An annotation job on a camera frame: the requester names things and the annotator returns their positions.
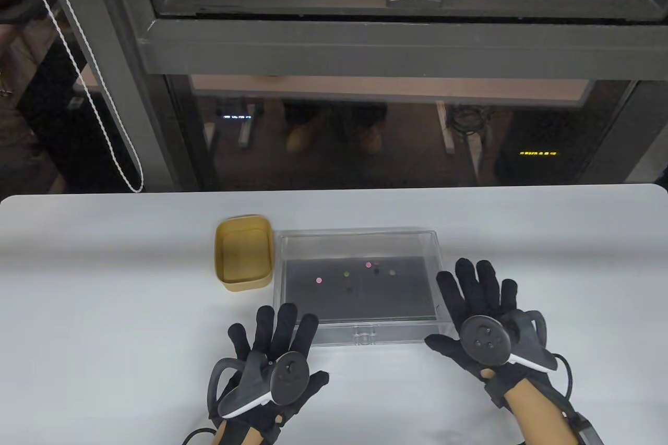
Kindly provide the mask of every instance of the wrist strap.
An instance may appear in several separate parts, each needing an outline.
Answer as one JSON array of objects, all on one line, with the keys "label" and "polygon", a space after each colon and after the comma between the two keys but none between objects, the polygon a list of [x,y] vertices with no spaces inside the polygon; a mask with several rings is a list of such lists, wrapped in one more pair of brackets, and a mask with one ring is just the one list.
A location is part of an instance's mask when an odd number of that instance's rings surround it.
[{"label": "wrist strap", "polygon": [[487,381],[487,383],[485,383],[485,391],[490,396],[490,398],[492,398],[494,405],[499,408],[505,407],[510,410],[505,396],[507,392],[517,386],[517,383],[519,383],[519,381],[507,381],[504,380],[503,377],[496,375]]}]

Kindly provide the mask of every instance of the human hand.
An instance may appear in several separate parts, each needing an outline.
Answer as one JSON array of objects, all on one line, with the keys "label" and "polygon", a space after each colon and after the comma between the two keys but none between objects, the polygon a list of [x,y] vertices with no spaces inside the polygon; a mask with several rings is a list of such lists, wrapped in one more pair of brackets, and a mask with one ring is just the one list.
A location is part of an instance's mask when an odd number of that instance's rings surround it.
[{"label": "human hand", "polygon": [[[499,287],[496,271],[489,261],[478,261],[475,268],[478,271],[477,279],[471,261],[459,259],[455,264],[457,280],[449,271],[441,271],[436,277],[438,287],[458,333],[460,333],[463,322],[472,316],[485,315],[498,319],[517,309],[517,283],[514,280],[503,280]],[[456,364],[469,371],[478,380],[494,379],[495,385],[498,386],[497,392],[501,393],[496,398],[492,395],[496,404],[503,404],[500,397],[522,379],[533,379],[549,385],[546,374],[519,364],[486,367],[466,354],[458,340],[445,335],[432,334],[424,341],[434,351],[453,359]]]},{"label": "human hand", "polygon": [[[313,337],[318,328],[318,318],[312,314],[305,314],[299,323],[294,340],[291,343],[294,326],[296,325],[297,309],[294,304],[283,304],[277,314],[276,330],[274,331],[274,309],[270,306],[262,306],[257,311],[257,329],[255,331],[255,341],[253,350],[261,352],[267,356],[270,362],[276,360],[288,351],[299,352],[305,357],[308,356]],[[251,352],[251,346],[246,337],[246,330],[240,323],[230,326],[228,335],[236,357],[242,361],[248,359]],[[222,398],[238,386],[241,380],[241,372],[236,372],[227,383],[227,386],[219,398],[216,394],[210,394],[207,398],[209,418],[217,428],[220,427],[224,419],[218,413],[218,407]],[[299,398],[289,405],[277,405],[269,402],[265,405],[259,405],[253,409],[244,412],[239,416],[227,419],[225,430],[226,439],[229,434],[238,435],[241,440],[229,440],[226,443],[241,443],[250,428],[259,431],[263,438],[274,443],[280,428],[292,417],[298,413],[303,405],[317,393],[320,388],[329,382],[329,374],[319,371],[310,376],[308,385]]]}]

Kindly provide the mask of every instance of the glass pane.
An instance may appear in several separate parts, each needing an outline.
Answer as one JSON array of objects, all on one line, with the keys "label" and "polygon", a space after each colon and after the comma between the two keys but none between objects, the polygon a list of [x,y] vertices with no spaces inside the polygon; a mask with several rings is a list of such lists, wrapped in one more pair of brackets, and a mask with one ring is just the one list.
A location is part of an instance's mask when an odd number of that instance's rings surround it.
[{"label": "glass pane", "polygon": [[[222,190],[575,183],[628,87],[439,78],[192,81]],[[446,97],[436,97],[439,91]]]}]

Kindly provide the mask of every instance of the white table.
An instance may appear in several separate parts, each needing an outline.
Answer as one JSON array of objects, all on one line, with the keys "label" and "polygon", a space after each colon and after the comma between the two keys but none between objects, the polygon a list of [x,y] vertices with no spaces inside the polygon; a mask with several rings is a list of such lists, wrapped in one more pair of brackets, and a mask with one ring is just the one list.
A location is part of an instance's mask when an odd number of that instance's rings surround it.
[{"label": "white table", "polygon": [[[668,443],[668,196],[651,185],[50,195],[0,205],[0,443],[181,443],[205,424],[226,329],[272,287],[227,292],[215,227],[424,226],[446,268],[490,259],[541,310],[606,445]],[[420,344],[316,348],[331,382],[279,443],[514,445],[508,412]],[[565,387],[560,371],[553,383]],[[191,445],[206,443],[205,438]]]}]

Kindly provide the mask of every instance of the transparent acrylic container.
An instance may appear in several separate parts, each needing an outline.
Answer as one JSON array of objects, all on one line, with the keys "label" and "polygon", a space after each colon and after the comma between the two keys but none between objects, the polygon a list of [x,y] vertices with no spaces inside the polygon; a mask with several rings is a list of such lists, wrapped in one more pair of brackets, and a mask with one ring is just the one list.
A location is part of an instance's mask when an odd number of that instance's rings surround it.
[{"label": "transparent acrylic container", "polygon": [[422,342],[452,334],[436,285],[436,232],[412,228],[276,232],[274,308],[320,319],[314,345]]}]

